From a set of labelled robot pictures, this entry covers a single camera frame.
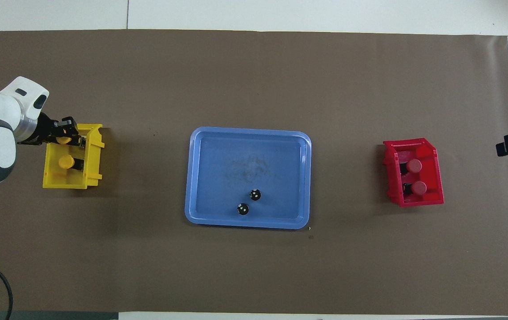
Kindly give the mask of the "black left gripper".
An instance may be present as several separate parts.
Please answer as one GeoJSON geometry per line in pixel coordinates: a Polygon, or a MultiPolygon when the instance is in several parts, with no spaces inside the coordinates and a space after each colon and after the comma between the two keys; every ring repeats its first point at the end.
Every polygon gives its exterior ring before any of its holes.
{"type": "Polygon", "coordinates": [[[56,136],[77,136],[77,122],[73,117],[62,118],[61,121],[56,121],[49,118],[44,112],[40,112],[36,121],[34,121],[34,130],[26,130],[21,134],[24,137],[18,137],[18,144],[26,145],[41,145],[48,143],[48,138],[55,129],[56,136]]]}

